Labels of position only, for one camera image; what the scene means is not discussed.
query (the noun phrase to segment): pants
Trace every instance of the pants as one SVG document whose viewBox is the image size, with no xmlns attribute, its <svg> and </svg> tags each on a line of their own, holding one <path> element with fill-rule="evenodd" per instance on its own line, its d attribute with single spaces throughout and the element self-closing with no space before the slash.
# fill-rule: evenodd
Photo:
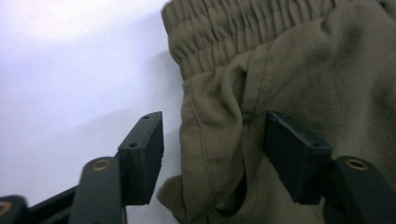
<svg viewBox="0 0 396 224">
<path fill-rule="evenodd" d="M 262 152 L 267 110 L 374 164 L 396 187 L 396 2 L 173 0 L 163 9 L 184 100 L 182 175 L 160 202 L 180 223 L 324 223 Z"/>
</svg>

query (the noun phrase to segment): gathered fabric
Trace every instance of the gathered fabric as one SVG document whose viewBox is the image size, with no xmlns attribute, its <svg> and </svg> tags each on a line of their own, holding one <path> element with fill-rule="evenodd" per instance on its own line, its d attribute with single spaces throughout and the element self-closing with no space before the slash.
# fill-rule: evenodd
<svg viewBox="0 0 396 224">
<path fill-rule="evenodd" d="M 263 153 L 280 111 L 374 164 L 396 187 L 396 3 L 173 0 L 163 9 L 180 66 L 182 175 L 160 202 L 180 223 L 324 223 L 294 204 Z"/>
</svg>

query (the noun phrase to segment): elastic waistband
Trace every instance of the elastic waistband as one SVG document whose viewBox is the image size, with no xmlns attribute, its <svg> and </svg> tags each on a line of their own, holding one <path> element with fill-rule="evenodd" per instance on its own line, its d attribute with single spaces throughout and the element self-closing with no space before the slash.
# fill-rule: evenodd
<svg viewBox="0 0 396 224">
<path fill-rule="evenodd" d="M 348 0 L 173 0 L 163 9 L 169 50 L 184 79 L 226 65 Z"/>
</svg>

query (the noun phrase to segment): white background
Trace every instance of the white background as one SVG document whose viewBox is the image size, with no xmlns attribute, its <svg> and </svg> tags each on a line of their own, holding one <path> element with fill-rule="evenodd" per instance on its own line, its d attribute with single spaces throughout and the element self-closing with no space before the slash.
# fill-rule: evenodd
<svg viewBox="0 0 396 224">
<path fill-rule="evenodd" d="M 113 156 L 147 113 L 163 112 L 157 189 L 180 173 L 181 78 L 170 57 L 165 0 L 0 0 L 0 196 L 30 206 Z M 128 223 L 177 223 L 153 197 Z"/>
</svg>

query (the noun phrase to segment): white wall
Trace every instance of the white wall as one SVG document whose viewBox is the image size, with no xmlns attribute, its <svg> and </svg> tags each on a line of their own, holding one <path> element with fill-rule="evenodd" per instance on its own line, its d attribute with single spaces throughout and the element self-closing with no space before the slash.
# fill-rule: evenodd
<svg viewBox="0 0 396 224">
<path fill-rule="evenodd" d="M 163 112 L 157 188 L 180 173 L 181 78 L 167 49 L 165 0 L 0 0 L 0 196 L 30 206 L 113 156 L 138 119 Z M 129 223 L 176 223 L 157 199 Z"/>
</svg>

